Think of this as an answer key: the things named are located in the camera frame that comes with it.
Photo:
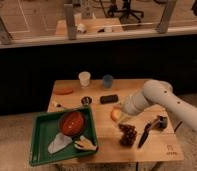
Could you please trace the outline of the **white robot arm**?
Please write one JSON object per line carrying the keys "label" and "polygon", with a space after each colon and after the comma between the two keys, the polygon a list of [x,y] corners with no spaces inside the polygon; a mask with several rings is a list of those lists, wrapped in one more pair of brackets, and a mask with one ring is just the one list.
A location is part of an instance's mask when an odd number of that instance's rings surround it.
{"label": "white robot arm", "polygon": [[197,134],[197,108],[174,95],[172,86],[165,81],[146,81],[140,90],[125,98],[121,110],[136,116],[155,104],[169,109]]}

